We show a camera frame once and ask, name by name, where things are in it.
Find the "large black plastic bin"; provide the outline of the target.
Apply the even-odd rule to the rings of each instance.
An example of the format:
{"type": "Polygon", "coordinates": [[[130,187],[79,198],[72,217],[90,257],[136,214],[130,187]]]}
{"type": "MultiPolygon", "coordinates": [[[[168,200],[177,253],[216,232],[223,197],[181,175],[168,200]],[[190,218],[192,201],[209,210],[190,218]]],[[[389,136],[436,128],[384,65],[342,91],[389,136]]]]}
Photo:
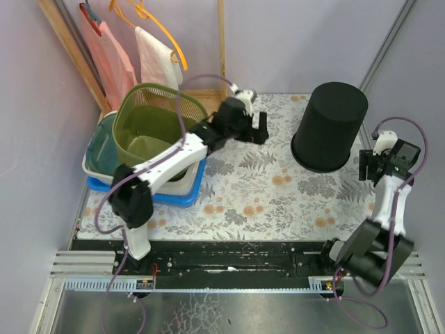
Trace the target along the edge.
{"type": "Polygon", "coordinates": [[[348,83],[317,86],[291,140],[294,159],[317,173],[339,170],[349,160],[368,107],[366,95],[348,83]]]}

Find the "white plastic basin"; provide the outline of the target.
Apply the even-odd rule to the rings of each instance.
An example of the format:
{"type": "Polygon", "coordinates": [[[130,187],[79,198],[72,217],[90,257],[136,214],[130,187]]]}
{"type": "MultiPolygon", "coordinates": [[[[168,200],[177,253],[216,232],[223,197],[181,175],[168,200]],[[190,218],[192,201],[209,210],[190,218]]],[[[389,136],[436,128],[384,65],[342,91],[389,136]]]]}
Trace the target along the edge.
{"type": "MultiPolygon", "coordinates": [[[[113,111],[99,122],[83,157],[82,169],[88,176],[88,186],[95,191],[109,191],[115,169],[120,165],[112,135],[115,115],[113,111]]],[[[202,160],[190,165],[182,176],[166,182],[156,194],[188,196],[195,187],[197,176],[202,176],[204,163],[202,160]]]]}

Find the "green mesh basket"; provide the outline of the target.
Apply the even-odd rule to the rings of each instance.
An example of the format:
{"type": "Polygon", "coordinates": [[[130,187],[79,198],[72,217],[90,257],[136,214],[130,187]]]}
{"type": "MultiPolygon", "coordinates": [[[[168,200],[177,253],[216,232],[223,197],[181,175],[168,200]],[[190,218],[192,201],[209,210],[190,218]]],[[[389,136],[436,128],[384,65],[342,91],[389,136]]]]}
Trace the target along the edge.
{"type": "Polygon", "coordinates": [[[123,99],[113,123],[120,164],[147,161],[183,137],[207,117],[206,109],[187,94],[155,83],[134,86],[123,99]]]}

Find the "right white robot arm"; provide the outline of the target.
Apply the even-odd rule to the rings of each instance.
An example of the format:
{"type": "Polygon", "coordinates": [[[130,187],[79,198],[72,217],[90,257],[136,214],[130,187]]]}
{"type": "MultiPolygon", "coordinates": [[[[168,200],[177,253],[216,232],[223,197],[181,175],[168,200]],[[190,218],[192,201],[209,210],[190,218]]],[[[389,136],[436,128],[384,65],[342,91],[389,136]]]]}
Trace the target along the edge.
{"type": "Polygon", "coordinates": [[[403,217],[414,184],[410,169],[420,152],[420,147],[402,139],[379,139],[372,150],[359,151],[359,180],[373,183],[375,207],[346,241],[334,238],[324,243],[325,266],[345,269],[379,288],[403,265],[414,249],[403,217]]]}

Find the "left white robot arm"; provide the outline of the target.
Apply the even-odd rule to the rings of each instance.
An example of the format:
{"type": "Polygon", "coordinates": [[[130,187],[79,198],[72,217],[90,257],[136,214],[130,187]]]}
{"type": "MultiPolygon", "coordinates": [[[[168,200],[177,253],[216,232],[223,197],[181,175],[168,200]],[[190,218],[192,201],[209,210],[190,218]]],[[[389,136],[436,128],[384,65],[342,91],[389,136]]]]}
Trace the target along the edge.
{"type": "Polygon", "coordinates": [[[250,101],[229,97],[210,121],[203,120],[185,138],[144,163],[119,166],[108,197],[123,220],[124,247],[135,260],[150,251],[147,223],[154,213],[153,195],[180,171],[222,149],[228,140],[263,145],[268,139],[267,113],[252,111],[250,101]]]}

